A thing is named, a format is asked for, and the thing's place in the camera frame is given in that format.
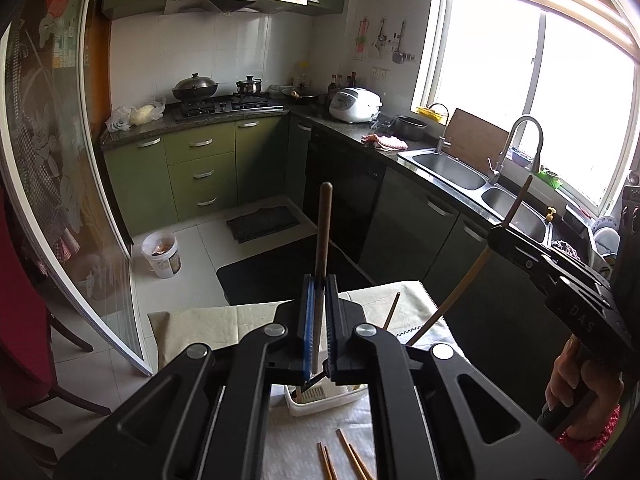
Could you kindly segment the patterned tablecloth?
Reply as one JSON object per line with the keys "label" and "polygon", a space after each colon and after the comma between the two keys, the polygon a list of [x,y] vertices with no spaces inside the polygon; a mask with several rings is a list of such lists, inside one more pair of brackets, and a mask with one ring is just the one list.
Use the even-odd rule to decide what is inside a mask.
{"label": "patterned tablecloth", "polygon": [[[434,478],[437,465],[416,387],[430,374],[431,352],[407,347],[371,325],[360,304],[343,300],[352,333],[346,384],[369,388],[376,468],[382,479]],[[218,349],[192,342],[158,372],[180,382],[176,445],[187,444],[199,479],[256,479],[262,472],[273,385],[302,386],[300,298],[279,304],[273,320]]]}

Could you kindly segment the black wok with lid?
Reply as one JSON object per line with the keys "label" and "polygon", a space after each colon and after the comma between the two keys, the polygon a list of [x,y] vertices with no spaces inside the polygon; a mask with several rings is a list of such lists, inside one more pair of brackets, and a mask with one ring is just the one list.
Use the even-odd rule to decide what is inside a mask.
{"label": "black wok with lid", "polygon": [[172,88],[172,94],[180,102],[201,101],[211,98],[218,84],[212,78],[193,73],[190,78],[180,80]]}

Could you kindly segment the wooden cutting board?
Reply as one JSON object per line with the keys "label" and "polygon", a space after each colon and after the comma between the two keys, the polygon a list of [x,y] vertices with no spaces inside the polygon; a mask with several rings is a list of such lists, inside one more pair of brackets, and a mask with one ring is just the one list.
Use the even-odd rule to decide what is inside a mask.
{"label": "wooden cutting board", "polygon": [[445,130],[442,150],[489,177],[507,137],[506,130],[457,108]]}

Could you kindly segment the white trash bucket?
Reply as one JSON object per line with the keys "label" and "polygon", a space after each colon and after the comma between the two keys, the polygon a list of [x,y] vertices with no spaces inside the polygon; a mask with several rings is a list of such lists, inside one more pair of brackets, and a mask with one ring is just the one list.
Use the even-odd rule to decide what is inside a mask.
{"label": "white trash bucket", "polygon": [[181,269],[179,244],[173,232],[149,234],[142,242],[141,252],[158,278],[172,278]]}

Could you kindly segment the steel double sink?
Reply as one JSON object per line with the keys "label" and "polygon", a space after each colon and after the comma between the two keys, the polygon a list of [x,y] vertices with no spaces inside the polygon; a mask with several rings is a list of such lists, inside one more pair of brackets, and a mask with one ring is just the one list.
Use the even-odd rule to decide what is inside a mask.
{"label": "steel double sink", "polygon": [[[515,195],[498,184],[489,183],[486,177],[464,162],[431,148],[401,152],[399,158],[411,167],[445,182],[450,188],[455,188],[500,220],[504,219],[516,200]],[[518,206],[510,225],[538,243],[550,240],[551,226],[525,202]]]}

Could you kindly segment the sliding glass door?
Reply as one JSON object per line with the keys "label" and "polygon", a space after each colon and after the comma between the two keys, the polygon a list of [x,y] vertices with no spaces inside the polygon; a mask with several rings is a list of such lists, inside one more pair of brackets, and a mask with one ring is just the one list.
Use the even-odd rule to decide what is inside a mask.
{"label": "sliding glass door", "polygon": [[93,147],[91,0],[23,0],[1,34],[1,174],[37,266],[125,360],[151,375],[132,284]]}

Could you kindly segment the light bamboo chopstick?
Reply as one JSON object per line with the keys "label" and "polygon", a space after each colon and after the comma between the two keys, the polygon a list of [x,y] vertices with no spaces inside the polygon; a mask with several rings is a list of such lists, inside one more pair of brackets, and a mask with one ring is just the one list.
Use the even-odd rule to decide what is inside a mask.
{"label": "light bamboo chopstick", "polygon": [[374,475],[371,474],[371,471],[369,470],[369,468],[367,467],[366,463],[364,462],[364,460],[360,457],[360,455],[358,454],[356,448],[349,443],[349,448],[352,451],[352,455],[355,456],[356,461],[358,462],[358,465],[360,467],[360,469],[362,470],[364,476],[368,479],[368,480],[375,480]]}
{"label": "light bamboo chopstick", "polygon": [[352,451],[349,448],[349,442],[347,441],[344,432],[341,429],[336,430],[337,437],[340,439],[343,448],[345,449],[346,454],[348,455],[350,462],[352,463],[352,469],[355,471],[355,474],[360,480],[368,480],[362,470],[360,469],[358,462],[356,461],[355,456],[352,455]]}
{"label": "light bamboo chopstick", "polygon": [[[529,187],[533,182],[533,178],[534,176],[532,174],[530,174],[526,178],[524,184],[521,187],[521,191],[518,193],[518,196],[516,196],[516,199],[514,200],[508,213],[499,223],[500,228],[507,228],[515,217],[515,214],[518,212],[518,208],[520,208],[521,203],[524,200]],[[438,307],[437,311],[432,314],[428,318],[428,320],[418,329],[418,331],[406,342],[407,346],[413,346],[414,344],[416,344],[456,304],[462,294],[473,283],[473,281],[477,277],[477,274],[480,273],[480,270],[484,268],[484,265],[487,263],[490,255],[491,249],[489,248],[489,246],[486,246],[478,256],[478,258],[475,260],[475,262],[472,264],[472,266],[469,268],[469,271],[465,273],[465,276],[462,278],[462,280],[457,284],[452,292],[450,292],[445,301]]]}

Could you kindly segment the reddish brown chopstick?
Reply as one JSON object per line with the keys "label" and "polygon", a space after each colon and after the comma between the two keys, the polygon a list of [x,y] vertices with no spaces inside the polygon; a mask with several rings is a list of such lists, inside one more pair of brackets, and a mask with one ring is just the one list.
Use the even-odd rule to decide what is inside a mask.
{"label": "reddish brown chopstick", "polygon": [[316,264],[314,265],[314,331],[312,332],[311,370],[320,370],[319,350],[323,318],[324,284],[328,265],[333,186],[323,182],[320,186]]}
{"label": "reddish brown chopstick", "polygon": [[333,480],[331,464],[329,460],[329,455],[326,452],[326,447],[321,442],[318,442],[317,450],[318,450],[318,455],[320,457],[320,464],[322,467],[324,478],[326,480]]}

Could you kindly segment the dark brown chopstick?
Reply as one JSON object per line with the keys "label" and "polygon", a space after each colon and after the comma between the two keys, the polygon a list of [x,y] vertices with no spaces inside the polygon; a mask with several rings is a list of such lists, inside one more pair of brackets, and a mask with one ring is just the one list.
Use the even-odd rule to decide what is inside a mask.
{"label": "dark brown chopstick", "polygon": [[394,313],[396,311],[396,308],[398,306],[398,302],[401,296],[401,292],[398,290],[398,292],[396,292],[396,295],[394,297],[394,300],[392,302],[392,305],[390,306],[390,310],[388,310],[384,325],[383,325],[383,330],[387,330],[390,327],[390,322],[392,322]]}

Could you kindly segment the pink dish cloth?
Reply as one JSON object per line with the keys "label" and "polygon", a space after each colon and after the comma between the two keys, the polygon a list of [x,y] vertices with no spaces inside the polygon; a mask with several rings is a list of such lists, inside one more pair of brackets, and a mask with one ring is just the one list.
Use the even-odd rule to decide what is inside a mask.
{"label": "pink dish cloth", "polygon": [[360,142],[380,152],[403,152],[409,148],[404,140],[396,136],[379,136],[376,133],[363,134],[360,136]]}

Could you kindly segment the steel kitchen faucet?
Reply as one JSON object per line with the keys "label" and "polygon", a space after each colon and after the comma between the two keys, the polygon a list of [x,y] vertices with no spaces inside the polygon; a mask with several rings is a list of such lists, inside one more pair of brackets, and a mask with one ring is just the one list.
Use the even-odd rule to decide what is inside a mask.
{"label": "steel kitchen faucet", "polygon": [[506,161],[506,155],[511,148],[516,148],[518,150],[518,146],[521,143],[521,140],[524,138],[524,129],[525,125],[530,122],[535,126],[538,133],[538,143],[535,151],[535,155],[533,156],[532,161],[529,164],[529,172],[531,174],[538,174],[541,167],[541,152],[544,148],[544,129],[541,127],[540,122],[533,117],[532,115],[525,114],[520,116],[512,125],[508,136],[506,137],[506,142],[504,142],[501,151],[498,154],[496,162],[492,162],[491,159],[488,159],[489,166],[489,177],[488,182],[490,184],[496,184],[502,175],[504,162]]}

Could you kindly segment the white plastic utensil holder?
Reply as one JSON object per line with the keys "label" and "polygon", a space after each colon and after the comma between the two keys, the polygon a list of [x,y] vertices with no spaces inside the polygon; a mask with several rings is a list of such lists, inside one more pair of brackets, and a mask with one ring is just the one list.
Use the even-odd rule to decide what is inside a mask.
{"label": "white plastic utensil holder", "polygon": [[366,385],[337,386],[328,378],[323,378],[300,396],[297,395],[296,387],[286,386],[284,398],[290,413],[294,417],[303,417],[351,404],[367,393]]}

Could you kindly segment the small black pot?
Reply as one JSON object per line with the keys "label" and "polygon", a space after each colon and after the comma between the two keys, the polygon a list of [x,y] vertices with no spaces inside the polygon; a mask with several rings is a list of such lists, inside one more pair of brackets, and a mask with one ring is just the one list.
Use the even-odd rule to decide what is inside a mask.
{"label": "small black pot", "polygon": [[247,75],[236,83],[236,91],[241,96],[259,96],[262,93],[262,80],[253,75]]}

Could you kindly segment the plastic bag with food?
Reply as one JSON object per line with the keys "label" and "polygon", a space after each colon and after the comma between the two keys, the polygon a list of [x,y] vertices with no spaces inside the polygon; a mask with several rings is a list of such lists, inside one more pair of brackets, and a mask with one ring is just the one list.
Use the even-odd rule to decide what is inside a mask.
{"label": "plastic bag with food", "polygon": [[105,122],[108,132],[128,131],[131,127],[143,126],[163,117],[166,106],[164,98],[158,98],[142,106],[120,106],[112,111]]}

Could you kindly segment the dish rack with dishes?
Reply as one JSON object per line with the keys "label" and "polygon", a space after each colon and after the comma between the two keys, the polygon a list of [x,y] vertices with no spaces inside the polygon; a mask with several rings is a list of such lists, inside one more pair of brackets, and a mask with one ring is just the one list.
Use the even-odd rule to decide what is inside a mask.
{"label": "dish rack with dishes", "polygon": [[620,249],[618,220],[610,214],[597,218],[591,226],[591,233],[596,245],[596,252],[612,268],[615,266],[617,253]]}

